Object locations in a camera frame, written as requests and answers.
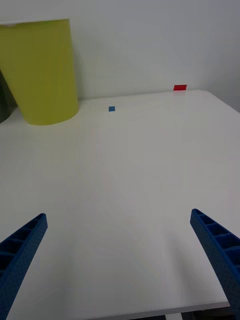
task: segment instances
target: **white table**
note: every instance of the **white table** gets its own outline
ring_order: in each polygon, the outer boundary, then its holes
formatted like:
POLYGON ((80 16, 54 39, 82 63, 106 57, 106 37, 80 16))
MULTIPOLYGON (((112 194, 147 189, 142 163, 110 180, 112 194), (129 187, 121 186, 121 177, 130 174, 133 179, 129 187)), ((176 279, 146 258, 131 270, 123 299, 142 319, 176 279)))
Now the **white table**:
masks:
POLYGON ((52 126, 12 114, 0 125, 0 241, 41 212, 48 230, 8 320, 228 306, 190 215, 240 236, 239 163, 240 114, 205 91, 87 100, 52 126))

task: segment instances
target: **white wall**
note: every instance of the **white wall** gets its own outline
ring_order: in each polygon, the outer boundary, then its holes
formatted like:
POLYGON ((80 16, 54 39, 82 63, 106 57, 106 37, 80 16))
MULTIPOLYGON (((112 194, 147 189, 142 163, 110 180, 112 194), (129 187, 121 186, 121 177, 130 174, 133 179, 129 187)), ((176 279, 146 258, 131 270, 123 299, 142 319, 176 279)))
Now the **white wall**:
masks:
POLYGON ((240 111, 239 0, 3 0, 0 21, 70 17, 80 97, 205 89, 240 111))

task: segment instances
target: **yellow bucket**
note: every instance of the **yellow bucket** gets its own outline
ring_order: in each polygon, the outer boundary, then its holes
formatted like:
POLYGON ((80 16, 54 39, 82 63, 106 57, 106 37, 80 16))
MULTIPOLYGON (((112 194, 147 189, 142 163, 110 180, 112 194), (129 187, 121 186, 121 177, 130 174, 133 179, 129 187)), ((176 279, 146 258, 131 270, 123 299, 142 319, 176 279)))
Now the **yellow bucket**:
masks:
POLYGON ((78 112, 68 19, 0 26, 0 70, 32 125, 52 125, 78 112))

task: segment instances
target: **gray object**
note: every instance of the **gray object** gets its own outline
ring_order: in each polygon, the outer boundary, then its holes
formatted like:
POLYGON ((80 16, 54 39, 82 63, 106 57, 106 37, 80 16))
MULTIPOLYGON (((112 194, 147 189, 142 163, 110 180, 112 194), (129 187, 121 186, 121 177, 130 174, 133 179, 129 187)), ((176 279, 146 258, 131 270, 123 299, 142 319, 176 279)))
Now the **gray object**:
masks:
POLYGON ((14 96, 0 71, 0 123, 10 116, 16 106, 14 96))

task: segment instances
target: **small red block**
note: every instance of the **small red block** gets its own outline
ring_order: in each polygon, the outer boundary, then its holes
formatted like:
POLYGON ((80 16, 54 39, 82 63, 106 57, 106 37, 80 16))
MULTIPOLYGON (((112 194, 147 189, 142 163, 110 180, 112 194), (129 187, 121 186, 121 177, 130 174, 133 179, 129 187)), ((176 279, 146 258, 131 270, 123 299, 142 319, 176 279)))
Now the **small red block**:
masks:
POLYGON ((187 89, 186 84, 175 84, 173 91, 186 90, 186 89, 187 89))

